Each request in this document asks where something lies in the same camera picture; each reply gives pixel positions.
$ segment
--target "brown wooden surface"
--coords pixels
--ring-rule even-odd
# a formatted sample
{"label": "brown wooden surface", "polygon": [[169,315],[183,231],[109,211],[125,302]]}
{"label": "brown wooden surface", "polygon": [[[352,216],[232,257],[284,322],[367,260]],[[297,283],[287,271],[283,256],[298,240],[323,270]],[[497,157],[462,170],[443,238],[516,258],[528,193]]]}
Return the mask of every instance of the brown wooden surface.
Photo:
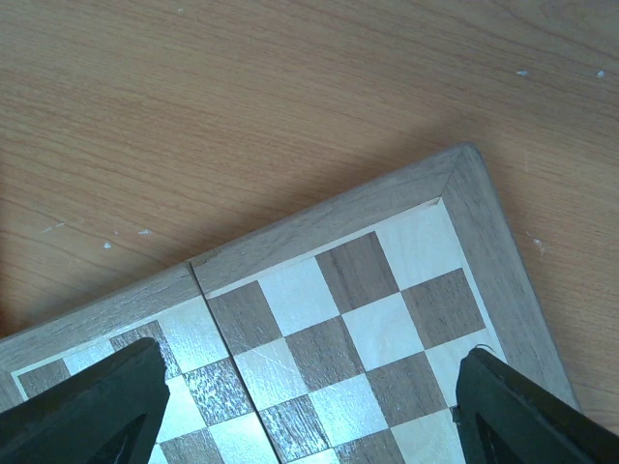
{"label": "brown wooden surface", "polygon": [[584,0],[4,0],[1,332],[472,140],[578,400],[618,432],[617,17]]}

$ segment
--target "wooden border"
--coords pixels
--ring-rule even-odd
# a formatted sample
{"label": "wooden border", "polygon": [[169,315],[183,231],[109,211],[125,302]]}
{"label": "wooden border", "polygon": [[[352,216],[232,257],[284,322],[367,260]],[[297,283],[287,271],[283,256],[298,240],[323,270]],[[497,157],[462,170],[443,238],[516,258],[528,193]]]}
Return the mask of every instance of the wooden border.
{"label": "wooden border", "polygon": [[[193,258],[203,294],[442,198],[508,362],[578,409],[482,157],[458,145]],[[0,411],[21,402],[10,372],[201,295],[190,264],[0,340]]]}
{"label": "wooden border", "polygon": [[22,402],[11,372],[200,295],[191,266],[183,263],[70,314],[0,340],[0,411]]}
{"label": "wooden border", "polygon": [[435,198],[442,198],[508,363],[578,409],[484,161],[461,144],[230,244],[192,264],[210,294]]}

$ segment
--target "chessboard square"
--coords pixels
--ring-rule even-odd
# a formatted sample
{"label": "chessboard square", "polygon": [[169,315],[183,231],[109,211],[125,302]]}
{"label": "chessboard square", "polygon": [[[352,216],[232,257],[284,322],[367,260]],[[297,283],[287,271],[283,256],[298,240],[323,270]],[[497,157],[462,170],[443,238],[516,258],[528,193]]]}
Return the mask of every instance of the chessboard square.
{"label": "chessboard square", "polygon": [[447,408],[425,353],[367,373],[390,427]]}
{"label": "chessboard square", "polygon": [[296,332],[286,342],[310,391],[364,371],[341,316]]}
{"label": "chessboard square", "polygon": [[314,391],[309,398],[333,447],[387,428],[365,374]]}
{"label": "chessboard square", "polygon": [[255,413],[213,425],[210,432],[225,463],[278,463]]}
{"label": "chessboard square", "polygon": [[232,355],[281,338],[280,328],[257,281],[208,300],[207,304]]}
{"label": "chessboard square", "polygon": [[260,416],[283,462],[329,447],[327,435],[307,395],[273,406],[262,411]]}
{"label": "chessboard square", "polygon": [[114,353],[114,348],[109,340],[102,341],[93,346],[89,346],[72,355],[68,355],[64,361],[71,375],[81,372],[86,367],[98,363]]}
{"label": "chessboard square", "polygon": [[284,336],[339,315],[314,258],[266,275],[258,282]]}
{"label": "chessboard square", "polygon": [[220,333],[201,296],[171,308],[158,321],[182,372],[228,357]]}
{"label": "chessboard square", "polygon": [[325,449],[317,454],[298,459],[293,464],[339,464],[339,459],[334,449]]}
{"label": "chessboard square", "polygon": [[392,428],[406,464],[464,464],[449,409]]}
{"label": "chessboard square", "polygon": [[385,462],[404,464],[404,458],[390,429],[339,445],[336,453],[340,464]]}
{"label": "chessboard square", "polygon": [[167,459],[165,459],[162,448],[159,445],[153,446],[151,457],[148,459],[148,464],[169,464]]}
{"label": "chessboard square", "polygon": [[432,367],[438,386],[449,407],[457,405],[456,382],[460,371],[460,361],[478,345],[484,348],[489,347],[490,353],[505,361],[498,341],[492,339],[487,329],[470,333],[426,351],[429,365]]}
{"label": "chessboard square", "polygon": [[159,322],[152,321],[143,326],[139,326],[131,331],[121,333],[118,336],[114,336],[109,340],[115,351],[121,350],[133,342],[138,341],[140,338],[151,337],[157,340],[159,343],[159,349],[162,352],[163,360],[165,361],[165,380],[171,379],[181,374],[176,359],[172,350],[170,350],[167,340],[163,335],[162,328]]}
{"label": "chessboard square", "polygon": [[28,398],[32,398],[67,380],[69,377],[71,377],[71,373],[64,361],[57,360],[24,372],[18,378]]}
{"label": "chessboard square", "polygon": [[460,243],[440,202],[381,224],[376,235],[400,290],[461,267]]}
{"label": "chessboard square", "polygon": [[235,356],[258,411],[308,392],[283,338]]}
{"label": "chessboard square", "polygon": [[161,443],[163,454],[168,464],[187,464],[190,462],[208,462],[223,464],[220,451],[208,428],[196,430],[187,435]]}
{"label": "chessboard square", "polygon": [[316,261],[341,313],[398,291],[374,232],[325,251]]}
{"label": "chessboard square", "polygon": [[400,293],[346,312],[342,318],[366,370],[424,351]]}
{"label": "chessboard square", "polygon": [[402,291],[426,349],[485,327],[462,269]]}
{"label": "chessboard square", "polygon": [[230,358],[205,365],[184,376],[207,426],[253,411]]}
{"label": "chessboard square", "polygon": [[185,384],[185,379],[178,376],[165,383],[170,390],[170,397],[165,406],[157,443],[166,442],[205,427],[192,394]]}

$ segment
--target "wooden chessboard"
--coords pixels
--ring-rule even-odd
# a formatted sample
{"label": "wooden chessboard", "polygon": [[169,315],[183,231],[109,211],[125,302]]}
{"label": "wooden chessboard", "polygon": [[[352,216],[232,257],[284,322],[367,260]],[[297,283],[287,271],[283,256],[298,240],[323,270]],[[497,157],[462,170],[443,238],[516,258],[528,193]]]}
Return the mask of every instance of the wooden chessboard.
{"label": "wooden chessboard", "polygon": [[463,462],[479,345],[577,408],[471,145],[1,341],[0,409],[143,336],[171,393],[152,463]]}

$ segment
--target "white square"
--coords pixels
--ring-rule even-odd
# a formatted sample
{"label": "white square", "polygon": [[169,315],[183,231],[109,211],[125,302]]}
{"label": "white square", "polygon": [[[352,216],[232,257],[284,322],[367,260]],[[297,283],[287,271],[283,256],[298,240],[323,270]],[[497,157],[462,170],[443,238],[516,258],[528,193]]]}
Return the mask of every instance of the white square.
{"label": "white square", "polygon": [[283,336],[339,315],[315,258],[258,280]]}
{"label": "white square", "polygon": [[400,293],[342,315],[366,370],[424,351]]}
{"label": "white square", "polygon": [[460,243],[442,201],[378,226],[376,235],[400,290],[461,267]]}
{"label": "white square", "polygon": [[100,360],[114,354],[114,348],[109,340],[103,341],[88,348],[68,355],[64,361],[69,373],[75,375],[86,367],[98,363]]}
{"label": "white square", "polygon": [[442,345],[426,350],[427,360],[432,367],[436,382],[443,392],[447,406],[456,406],[456,382],[460,372],[460,361],[466,358],[468,352],[477,345],[486,345],[488,351],[501,361],[505,361],[503,350],[498,342],[494,341],[487,329],[461,336]]}
{"label": "white square", "polygon": [[170,397],[163,414],[162,428],[159,430],[157,443],[166,442],[206,427],[183,376],[179,375],[165,383],[170,389]]}
{"label": "white square", "polygon": [[406,464],[465,464],[448,409],[396,425],[391,431]]}
{"label": "white square", "polygon": [[154,445],[151,451],[151,458],[148,460],[148,464],[167,464],[165,454],[163,454],[162,447]]}
{"label": "white square", "polygon": [[366,374],[309,394],[332,447],[387,428]]}
{"label": "white square", "polygon": [[283,338],[234,357],[258,411],[308,392]]}
{"label": "white square", "polygon": [[225,464],[278,463],[255,413],[218,423],[209,430]]}
{"label": "white square", "polygon": [[339,459],[333,449],[325,449],[311,456],[292,461],[290,464],[339,464]]}
{"label": "white square", "polygon": [[201,296],[174,306],[158,321],[181,372],[228,357],[211,312]]}

